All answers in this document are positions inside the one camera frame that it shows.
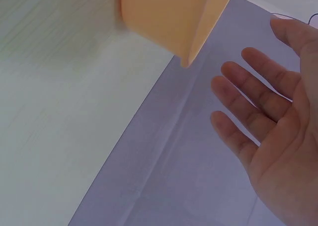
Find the light gray surface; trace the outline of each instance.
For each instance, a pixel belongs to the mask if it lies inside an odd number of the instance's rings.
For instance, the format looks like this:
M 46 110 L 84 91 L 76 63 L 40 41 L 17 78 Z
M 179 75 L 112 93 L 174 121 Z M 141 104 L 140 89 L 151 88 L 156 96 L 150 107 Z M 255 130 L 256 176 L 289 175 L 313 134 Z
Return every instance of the light gray surface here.
M 0 226 L 65 226 L 172 58 L 118 0 L 0 0 Z
M 174 58 L 101 169 L 70 226 L 281 226 L 210 125 L 224 107 L 210 80 L 244 47 L 298 70 L 275 39 L 270 14 L 231 0 L 189 70 Z

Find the fingers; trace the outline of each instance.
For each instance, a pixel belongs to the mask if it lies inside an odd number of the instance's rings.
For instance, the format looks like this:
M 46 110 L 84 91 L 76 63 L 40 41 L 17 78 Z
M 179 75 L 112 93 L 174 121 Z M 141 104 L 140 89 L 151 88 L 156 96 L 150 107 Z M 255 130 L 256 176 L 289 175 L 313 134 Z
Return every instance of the fingers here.
M 250 72 L 236 63 L 225 63 L 222 66 L 222 73 L 275 122 L 278 122 L 291 107 L 290 101 L 270 90 Z
M 304 48 L 318 42 L 318 30 L 297 20 L 272 19 L 275 36 L 301 55 Z
M 242 57 L 281 95 L 293 99 L 295 89 L 301 80 L 300 73 L 287 71 L 284 67 L 254 48 L 244 49 Z
M 258 141 L 263 141 L 268 132 L 275 127 L 276 123 L 254 107 L 226 78 L 215 77 L 211 88 L 223 105 Z
M 239 158 L 246 171 L 258 149 L 257 145 L 245 136 L 222 112 L 214 112 L 211 123 L 223 142 Z

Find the orange object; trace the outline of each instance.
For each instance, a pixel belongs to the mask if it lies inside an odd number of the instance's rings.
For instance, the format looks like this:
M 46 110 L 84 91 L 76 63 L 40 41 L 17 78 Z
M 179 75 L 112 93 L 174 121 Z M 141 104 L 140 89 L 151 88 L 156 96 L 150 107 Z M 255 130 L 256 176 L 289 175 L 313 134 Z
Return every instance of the orange object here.
M 126 25 L 182 59 L 196 58 L 229 0 L 121 0 Z

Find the palm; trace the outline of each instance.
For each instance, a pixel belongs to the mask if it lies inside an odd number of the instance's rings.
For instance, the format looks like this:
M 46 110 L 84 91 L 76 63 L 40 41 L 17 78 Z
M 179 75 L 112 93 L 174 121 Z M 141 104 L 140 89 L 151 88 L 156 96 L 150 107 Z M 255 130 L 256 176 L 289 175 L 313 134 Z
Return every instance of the palm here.
M 303 28 L 303 24 L 292 24 L 292 28 Z M 286 27 L 281 26 L 274 28 L 274 32 L 301 55 L 302 64 L 306 65 L 306 60 L 313 58 L 313 51 L 308 51 L 307 47 L 313 37 L 318 40 L 318 34 L 298 30 L 298 36 L 290 37 Z M 318 46 L 310 50 L 318 53 Z M 302 67 L 302 75 L 289 72 L 253 48 L 245 49 L 242 56 L 284 97 L 271 91 L 236 63 L 225 63 L 222 72 L 226 78 L 214 78 L 212 89 L 260 142 L 260 147 L 224 113 L 213 113 L 212 123 L 243 163 L 259 197 L 281 220 L 290 225 L 311 225 L 313 222 L 316 225 L 318 118 L 315 111 L 318 104 L 314 97 L 315 78 L 310 76 L 315 71 Z

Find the wood grain surface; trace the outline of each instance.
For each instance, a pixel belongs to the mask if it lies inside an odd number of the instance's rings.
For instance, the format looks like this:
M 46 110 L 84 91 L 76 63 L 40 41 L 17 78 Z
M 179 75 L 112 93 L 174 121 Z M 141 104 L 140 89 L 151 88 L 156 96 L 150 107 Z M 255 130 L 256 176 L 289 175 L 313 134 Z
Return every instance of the wood grain surface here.
M 0 225 L 67 225 L 171 59 L 118 4 L 0 0 Z

